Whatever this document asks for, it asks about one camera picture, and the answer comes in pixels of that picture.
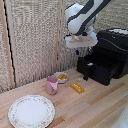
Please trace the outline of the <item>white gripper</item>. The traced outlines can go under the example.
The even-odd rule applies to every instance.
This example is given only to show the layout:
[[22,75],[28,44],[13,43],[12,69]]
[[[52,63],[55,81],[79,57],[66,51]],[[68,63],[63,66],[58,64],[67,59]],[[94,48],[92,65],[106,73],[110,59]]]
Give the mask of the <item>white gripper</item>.
[[[68,48],[92,47],[95,46],[98,42],[96,35],[79,36],[77,38],[66,36],[65,41]],[[92,54],[92,49],[88,49],[88,54]]]

